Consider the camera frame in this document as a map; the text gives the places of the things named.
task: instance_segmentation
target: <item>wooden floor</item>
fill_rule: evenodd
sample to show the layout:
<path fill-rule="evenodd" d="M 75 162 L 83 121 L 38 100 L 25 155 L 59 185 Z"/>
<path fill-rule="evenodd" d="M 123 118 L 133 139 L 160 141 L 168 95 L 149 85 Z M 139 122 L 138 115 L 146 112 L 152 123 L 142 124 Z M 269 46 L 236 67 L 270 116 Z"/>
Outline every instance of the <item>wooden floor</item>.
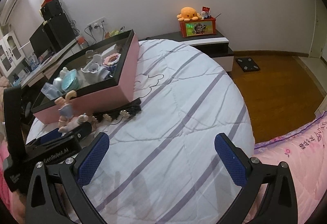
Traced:
<path fill-rule="evenodd" d="M 323 96 L 291 56 L 252 56 L 260 71 L 244 73 L 235 62 L 231 77 L 249 111 L 256 143 L 312 121 Z"/>

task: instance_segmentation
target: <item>blue gripper pad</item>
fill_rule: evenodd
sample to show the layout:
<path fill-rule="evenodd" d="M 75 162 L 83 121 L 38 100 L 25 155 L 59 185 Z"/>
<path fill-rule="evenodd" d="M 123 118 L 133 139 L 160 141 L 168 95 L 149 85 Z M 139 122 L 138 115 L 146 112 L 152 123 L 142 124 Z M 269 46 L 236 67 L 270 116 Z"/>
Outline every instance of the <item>blue gripper pad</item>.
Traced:
<path fill-rule="evenodd" d="M 46 142 L 49 142 L 53 139 L 57 139 L 60 136 L 62 136 L 62 133 L 58 132 L 59 128 L 52 130 L 51 132 L 47 133 L 46 135 L 43 135 L 40 139 L 40 143 L 44 144 Z"/>
<path fill-rule="evenodd" d="M 216 135 L 215 150 L 233 179 L 233 182 L 238 186 L 244 187 L 247 182 L 246 168 L 221 134 Z"/>
<path fill-rule="evenodd" d="M 92 180 L 94 173 L 109 149 L 109 136 L 106 133 L 100 133 L 92 143 L 94 144 L 90 145 L 91 150 L 77 170 L 76 181 L 80 187 L 88 185 Z"/>

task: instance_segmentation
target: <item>metal screw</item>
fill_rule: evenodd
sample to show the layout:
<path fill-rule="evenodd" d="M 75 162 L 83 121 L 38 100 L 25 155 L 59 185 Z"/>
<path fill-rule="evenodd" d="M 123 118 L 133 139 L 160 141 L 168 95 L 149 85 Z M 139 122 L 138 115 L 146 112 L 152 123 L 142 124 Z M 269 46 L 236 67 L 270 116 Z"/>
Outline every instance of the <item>metal screw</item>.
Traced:
<path fill-rule="evenodd" d="M 66 164 L 71 164 L 71 163 L 73 163 L 74 162 L 74 159 L 73 158 L 67 158 L 66 160 L 65 160 L 65 163 Z"/>
<path fill-rule="evenodd" d="M 281 162 L 281 166 L 286 169 L 288 167 L 288 164 L 284 161 Z"/>
<path fill-rule="evenodd" d="M 258 158 L 256 158 L 255 156 L 253 156 L 251 158 L 251 162 L 254 163 L 254 164 L 258 164 L 260 162 L 260 160 Z"/>
<path fill-rule="evenodd" d="M 36 167 L 37 168 L 40 168 L 43 166 L 43 162 L 42 161 L 39 161 L 38 163 L 36 163 Z"/>

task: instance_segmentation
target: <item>orange octopus plush toy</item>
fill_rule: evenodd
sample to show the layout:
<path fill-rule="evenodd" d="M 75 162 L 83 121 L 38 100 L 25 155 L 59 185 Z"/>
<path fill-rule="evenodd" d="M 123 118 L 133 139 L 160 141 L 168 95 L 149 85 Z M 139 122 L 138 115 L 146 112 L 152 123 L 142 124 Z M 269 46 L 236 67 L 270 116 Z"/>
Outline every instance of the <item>orange octopus plush toy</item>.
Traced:
<path fill-rule="evenodd" d="M 180 14 L 177 15 L 178 21 L 196 21 L 202 18 L 200 14 L 197 13 L 197 11 L 192 7 L 184 7 Z"/>

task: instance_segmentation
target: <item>power outlet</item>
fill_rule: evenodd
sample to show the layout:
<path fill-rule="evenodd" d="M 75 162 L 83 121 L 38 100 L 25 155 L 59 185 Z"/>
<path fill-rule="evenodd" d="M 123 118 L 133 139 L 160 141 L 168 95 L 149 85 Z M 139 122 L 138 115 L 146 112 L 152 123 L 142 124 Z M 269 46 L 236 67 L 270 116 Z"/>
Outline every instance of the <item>power outlet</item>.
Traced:
<path fill-rule="evenodd" d="M 87 27 L 91 26 L 92 29 L 96 29 L 95 26 L 101 26 L 102 24 L 104 24 L 104 25 L 106 24 L 106 18 L 105 17 L 102 17 L 102 18 L 88 24 Z"/>

